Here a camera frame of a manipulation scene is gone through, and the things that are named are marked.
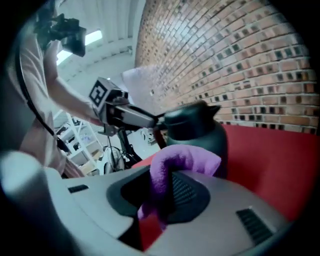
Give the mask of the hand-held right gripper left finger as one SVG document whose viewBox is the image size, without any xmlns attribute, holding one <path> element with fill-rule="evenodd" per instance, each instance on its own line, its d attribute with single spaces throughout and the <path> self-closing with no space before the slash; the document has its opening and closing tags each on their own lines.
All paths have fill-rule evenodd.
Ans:
<svg viewBox="0 0 320 256">
<path fill-rule="evenodd" d="M 143 166 L 106 175 L 63 179 L 54 169 L 45 171 L 49 191 L 58 213 L 80 208 L 86 216 L 111 237 L 118 239 L 132 225 L 133 219 L 117 213 L 107 199 L 107 189 L 130 175 L 149 170 Z"/>
</svg>

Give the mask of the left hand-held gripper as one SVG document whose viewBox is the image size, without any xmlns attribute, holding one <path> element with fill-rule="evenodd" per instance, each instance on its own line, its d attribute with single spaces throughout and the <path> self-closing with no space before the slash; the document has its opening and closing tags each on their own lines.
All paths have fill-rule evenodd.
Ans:
<svg viewBox="0 0 320 256">
<path fill-rule="evenodd" d="M 135 105 L 129 104 L 128 92 L 120 89 L 112 81 L 99 77 L 89 93 L 98 119 L 103 123 L 103 135 L 115 135 L 119 125 L 113 119 L 120 118 L 123 124 L 139 128 L 153 128 L 165 114 L 153 115 Z M 121 115 L 116 113 L 119 106 Z"/>
</svg>

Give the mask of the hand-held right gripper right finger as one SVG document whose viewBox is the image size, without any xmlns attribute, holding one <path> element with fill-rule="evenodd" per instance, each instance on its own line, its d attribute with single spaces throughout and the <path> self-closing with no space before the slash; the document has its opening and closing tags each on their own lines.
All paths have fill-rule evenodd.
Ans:
<svg viewBox="0 0 320 256">
<path fill-rule="evenodd" d="M 192 171 L 210 201 L 186 223 L 169 224 L 147 249 L 150 256 L 260 256 L 289 227 L 286 218 L 240 184 Z"/>
</svg>

